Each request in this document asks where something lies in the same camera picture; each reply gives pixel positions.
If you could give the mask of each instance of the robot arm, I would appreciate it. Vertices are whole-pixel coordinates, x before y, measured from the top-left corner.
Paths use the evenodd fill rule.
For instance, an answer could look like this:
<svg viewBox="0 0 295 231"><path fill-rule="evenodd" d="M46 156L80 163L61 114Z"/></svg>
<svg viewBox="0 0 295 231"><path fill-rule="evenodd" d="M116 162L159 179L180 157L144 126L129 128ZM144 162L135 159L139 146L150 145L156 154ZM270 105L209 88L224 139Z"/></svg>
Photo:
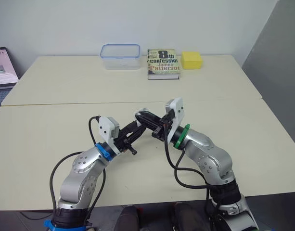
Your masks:
<svg viewBox="0 0 295 231"><path fill-rule="evenodd" d="M93 193L98 177L110 161L121 152L137 153L131 144L145 131L133 121L123 129L111 117L96 117L99 133L105 140L80 153L73 161L71 171L60 190L60 199L52 220L45 221L51 231L85 231Z"/></svg>
<svg viewBox="0 0 295 231"><path fill-rule="evenodd" d="M170 130L169 135L172 134L168 136L168 142L171 141L175 148L184 149L186 155L200 168L207 185L214 186L210 188L210 195L212 204L217 209L214 221L217 230L257 230L257 223L245 197L239 192L230 155L217 147L206 135L189 129L190 125L184 128L179 126L183 117L181 98L169 101L166 111L163 118L148 111L140 111L136 114L136 119L153 131L153 137L162 141L167 127Z"/></svg>

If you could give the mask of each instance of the book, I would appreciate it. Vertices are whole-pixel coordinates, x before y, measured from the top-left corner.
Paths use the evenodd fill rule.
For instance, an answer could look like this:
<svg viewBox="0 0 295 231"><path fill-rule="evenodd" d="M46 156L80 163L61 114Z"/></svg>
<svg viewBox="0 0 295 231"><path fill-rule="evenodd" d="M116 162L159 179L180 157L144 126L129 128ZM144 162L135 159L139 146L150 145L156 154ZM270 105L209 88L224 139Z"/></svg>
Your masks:
<svg viewBox="0 0 295 231"><path fill-rule="evenodd" d="M180 67L174 49L148 49L148 79L179 79Z"/></svg>

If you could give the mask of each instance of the plastic container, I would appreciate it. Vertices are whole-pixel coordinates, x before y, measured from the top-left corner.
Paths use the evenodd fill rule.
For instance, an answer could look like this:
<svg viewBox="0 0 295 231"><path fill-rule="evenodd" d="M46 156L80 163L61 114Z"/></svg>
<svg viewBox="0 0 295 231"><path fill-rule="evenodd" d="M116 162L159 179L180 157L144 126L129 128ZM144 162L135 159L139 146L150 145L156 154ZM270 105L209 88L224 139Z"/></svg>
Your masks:
<svg viewBox="0 0 295 231"><path fill-rule="evenodd" d="M108 70L136 70L140 68L140 46L138 44L106 44L100 52Z"/></svg>

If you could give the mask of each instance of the white table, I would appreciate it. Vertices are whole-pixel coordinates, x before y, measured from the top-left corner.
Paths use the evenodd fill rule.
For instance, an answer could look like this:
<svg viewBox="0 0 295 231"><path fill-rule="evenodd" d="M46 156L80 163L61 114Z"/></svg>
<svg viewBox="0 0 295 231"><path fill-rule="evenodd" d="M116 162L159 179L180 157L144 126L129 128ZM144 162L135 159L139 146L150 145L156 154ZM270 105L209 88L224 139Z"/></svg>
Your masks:
<svg viewBox="0 0 295 231"><path fill-rule="evenodd" d="M39 57L2 105L167 102L260 99L231 55L203 56L200 70L181 70L180 80L148 80L140 70L106 70L98 56Z"/></svg>
<svg viewBox="0 0 295 231"><path fill-rule="evenodd" d="M245 196L295 191L295 144L263 100L184 102L184 106L182 125L190 123L231 155ZM65 155L92 146L88 119L98 114L113 116L123 127L143 107L159 116L165 112L164 103L1 107L0 210L52 209L51 170ZM137 155L127 152L115 158L107 168L97 206L204 199L204 190L185 189L175 182L163 146L147 131L133 144ZM172 146L170 151L176 161L180 151ZM56 172L57 198L71 162L65 161ZM181 166L196 167L187 157ZM203 184L193 173L180 173L180 178L185 183Z"/></svg>

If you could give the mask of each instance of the green ring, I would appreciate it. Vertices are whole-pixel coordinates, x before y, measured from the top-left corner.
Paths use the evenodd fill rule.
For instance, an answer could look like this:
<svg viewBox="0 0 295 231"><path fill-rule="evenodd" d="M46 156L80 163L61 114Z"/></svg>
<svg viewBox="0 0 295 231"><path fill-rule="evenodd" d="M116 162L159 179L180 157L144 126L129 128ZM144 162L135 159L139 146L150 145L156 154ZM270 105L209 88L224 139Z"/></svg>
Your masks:
<svg viewBox="0 0 295 231"><path fill-rule="evenodd" d="M190 124L187 124L187 125L184 127L184 130L182 131L180 137L178 138L176 144L174 145L174 147L175 147L176 149L179 148L179 146L180 146L181 142L183 141L183 139L185 138L185 136L186 136L186 134L187 134L189 128L190 128Z"/></svg>

